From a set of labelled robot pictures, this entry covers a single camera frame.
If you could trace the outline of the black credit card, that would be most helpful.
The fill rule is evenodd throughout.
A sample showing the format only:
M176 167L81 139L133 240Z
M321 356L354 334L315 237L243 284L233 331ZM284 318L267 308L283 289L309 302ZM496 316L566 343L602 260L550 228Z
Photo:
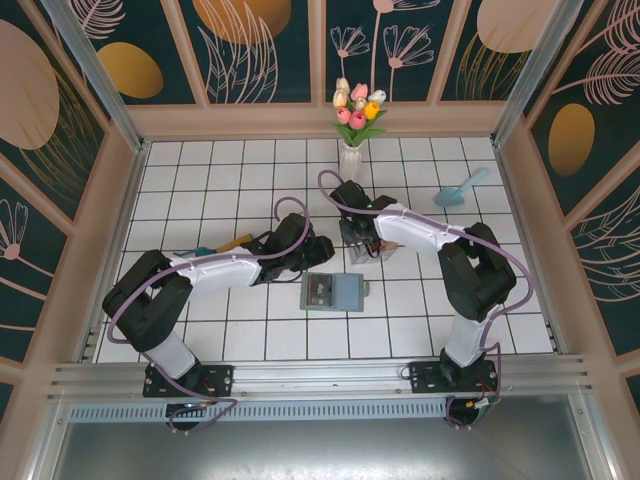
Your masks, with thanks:
M331 274L309 274L307 276L306 304L309 306L331 306L333 303L333 276Z

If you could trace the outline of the green card holder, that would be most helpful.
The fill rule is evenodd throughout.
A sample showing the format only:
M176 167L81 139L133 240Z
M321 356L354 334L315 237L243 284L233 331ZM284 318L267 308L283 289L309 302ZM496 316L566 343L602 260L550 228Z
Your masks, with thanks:
M309 274L331 274L333 276L333 303L331 306L309 306L306 304L307 276ZM369 292L369 282L364 279L362 274L305 272L301 282L300 308L307 311L363 312L364 300Z

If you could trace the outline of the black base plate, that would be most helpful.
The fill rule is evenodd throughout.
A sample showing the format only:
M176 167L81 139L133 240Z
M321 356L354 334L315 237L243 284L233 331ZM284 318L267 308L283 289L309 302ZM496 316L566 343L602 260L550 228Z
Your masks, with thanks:
M175 380L176 388L166 380L157 368L145 368L142 395L145 398L188 397L195 392L197 397L230 397L234 376L231 365L202 365L197 363L182 377Z
M451 370L442 369L439 361L411 362L409 367L409 381L414 394L477 394L480 395L483 386L496 390L499 376L495 363L482 360L478 366L464 369L456 376L459 369L454 365Z

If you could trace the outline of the clear acrylic card box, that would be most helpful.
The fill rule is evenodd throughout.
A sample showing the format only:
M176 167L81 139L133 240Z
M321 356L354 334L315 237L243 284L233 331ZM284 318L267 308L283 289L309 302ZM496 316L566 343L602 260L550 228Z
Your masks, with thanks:
M364 265L387 261L398 249L394 242L373 242L369 244L353 244L347 248L351 265Z

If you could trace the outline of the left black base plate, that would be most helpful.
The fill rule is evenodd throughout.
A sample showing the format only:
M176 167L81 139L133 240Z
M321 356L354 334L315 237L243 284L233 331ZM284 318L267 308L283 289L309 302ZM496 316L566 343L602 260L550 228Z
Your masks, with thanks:
M197 363L182 377L175 380L176 388L166 380L157 368L145 368L142 395L145 398L188 397L195 392L197 397L230 397L234 376L231 365L202 365Z

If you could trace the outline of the light blue trowel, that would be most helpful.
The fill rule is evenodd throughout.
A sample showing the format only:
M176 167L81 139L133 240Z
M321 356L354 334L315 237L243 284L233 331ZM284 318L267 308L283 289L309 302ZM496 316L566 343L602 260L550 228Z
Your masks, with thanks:
M464 194L489 174L487 168L480 168L467 178L460 186L444 187L435 197L434 202L443 208L451 208L465 203Z

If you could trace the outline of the artificial tulip bouquet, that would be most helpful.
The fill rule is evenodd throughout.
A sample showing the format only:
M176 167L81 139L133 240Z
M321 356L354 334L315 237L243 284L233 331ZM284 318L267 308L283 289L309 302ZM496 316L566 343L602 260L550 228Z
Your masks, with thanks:
M382 108L387 100L384 90L369 92L364 83L351 87L346 78L336 80L332 104L336 112L333 127L347 147L358 147L365 140L386 132L376 122L386 113Z

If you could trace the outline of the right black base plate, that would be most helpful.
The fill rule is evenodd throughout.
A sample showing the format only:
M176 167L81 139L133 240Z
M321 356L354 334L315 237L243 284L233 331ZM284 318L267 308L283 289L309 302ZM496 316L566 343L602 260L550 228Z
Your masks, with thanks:
M439 361L411 362L409 367L409 381L414 394L477 394L480 395L483 386L496 390L499 376L495 363L482 360L478 366L464 369L456 376L459 369L454 365L451 370L442 369Z

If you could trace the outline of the aluminium corner post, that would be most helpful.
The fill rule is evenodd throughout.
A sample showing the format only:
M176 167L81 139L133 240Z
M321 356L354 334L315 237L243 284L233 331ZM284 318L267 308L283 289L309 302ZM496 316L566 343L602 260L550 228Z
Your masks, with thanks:
M509 138L526 104L575 23L583 2L584 0L560 0L553 10L491 132L492 145L496 149L500 149Z
M127 144L138 153L142 137L91 43L107 40L126 17L123 0L39 0Z

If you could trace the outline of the aluminium rail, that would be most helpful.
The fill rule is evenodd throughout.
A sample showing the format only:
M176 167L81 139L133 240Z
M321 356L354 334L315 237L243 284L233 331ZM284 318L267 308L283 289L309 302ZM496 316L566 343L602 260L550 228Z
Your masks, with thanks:
M256 361L234 367L238 400L390 399L411 395L407 359ZM46 399L51 402L143 402L141 363L61 364ZM593 382L577 355L506 355L503 396L590 393Z

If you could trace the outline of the white ribbed vase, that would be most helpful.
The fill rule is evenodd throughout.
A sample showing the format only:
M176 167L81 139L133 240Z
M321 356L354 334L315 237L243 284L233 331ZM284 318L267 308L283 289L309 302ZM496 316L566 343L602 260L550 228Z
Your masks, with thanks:
M339 151L339 175L344 180L355 181L362 164L361 147L343 143Z

